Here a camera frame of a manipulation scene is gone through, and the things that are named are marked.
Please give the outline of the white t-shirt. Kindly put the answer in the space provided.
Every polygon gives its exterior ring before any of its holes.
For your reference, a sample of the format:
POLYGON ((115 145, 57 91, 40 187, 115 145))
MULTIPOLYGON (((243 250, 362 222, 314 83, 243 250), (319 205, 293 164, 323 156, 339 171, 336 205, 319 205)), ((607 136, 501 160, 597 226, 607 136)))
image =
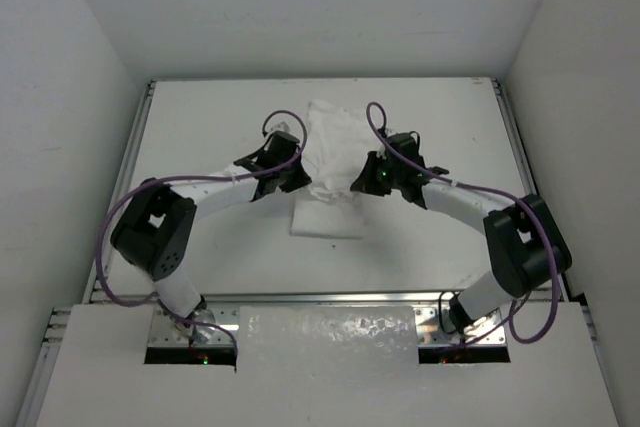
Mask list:
POLYGON ((308 140, 302 166, 311 183, 296 193, 290 234, 296 237, 360 239, 362 196, 350 190, 371 151, 380 143, 362 111, 313 99, 307 110, 308 140))

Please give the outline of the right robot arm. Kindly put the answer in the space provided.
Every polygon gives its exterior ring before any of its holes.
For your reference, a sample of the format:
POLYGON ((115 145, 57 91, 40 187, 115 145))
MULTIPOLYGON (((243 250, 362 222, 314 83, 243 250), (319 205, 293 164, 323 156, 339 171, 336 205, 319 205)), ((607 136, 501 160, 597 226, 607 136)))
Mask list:
POLYGON ((572 266, 572 255, 550 209, 536 194, 517 198, 507 192, 456 183, 440 167, 428 168, 413 132, 375 134, 383 148, 367 154, 352 183, 356 193, 383 197, 397 190, 421 209, 444 214, 485 237, 490 268, 449 301, 449 324, 458 333, 503 305, 550 282, 559 294, 558 275, 572 266))

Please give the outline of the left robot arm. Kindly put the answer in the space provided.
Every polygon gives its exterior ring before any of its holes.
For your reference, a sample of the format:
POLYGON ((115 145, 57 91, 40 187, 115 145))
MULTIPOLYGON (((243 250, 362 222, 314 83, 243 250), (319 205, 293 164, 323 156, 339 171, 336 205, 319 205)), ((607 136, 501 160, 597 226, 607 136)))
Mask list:
POLYGON ((110 244, 146 274, 161 305, 180 323, 198 321, 206 304, 181 267, 194 223, 276 190, 289 193, 309 185, 300 154, 300 140, 276 131, 256 152, 203 179, 151 178, 132 196, 110 244))

